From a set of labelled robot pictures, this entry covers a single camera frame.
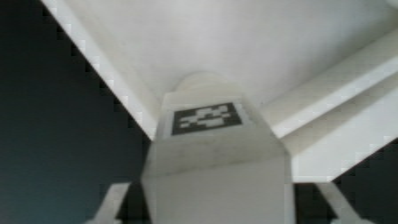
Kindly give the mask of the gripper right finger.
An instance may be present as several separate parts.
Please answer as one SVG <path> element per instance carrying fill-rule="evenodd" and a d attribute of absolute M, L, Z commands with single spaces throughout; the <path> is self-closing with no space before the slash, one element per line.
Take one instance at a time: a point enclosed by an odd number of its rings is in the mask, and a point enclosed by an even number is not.
<path fill-rule="evenodd" d="M 295 206 L 297 224 L 375 224 L 361 217 L 332 182 L 295 184 Z"/>

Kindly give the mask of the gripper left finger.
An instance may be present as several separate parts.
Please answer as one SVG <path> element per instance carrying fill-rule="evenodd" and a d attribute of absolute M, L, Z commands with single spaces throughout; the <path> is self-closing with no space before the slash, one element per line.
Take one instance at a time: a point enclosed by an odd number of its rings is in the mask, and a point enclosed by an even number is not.
<path fill-rule="evenodd" d="M 94 217 L 82 224 L 146 224 L 146 203 L 140 187 L 110 185 Z"/>

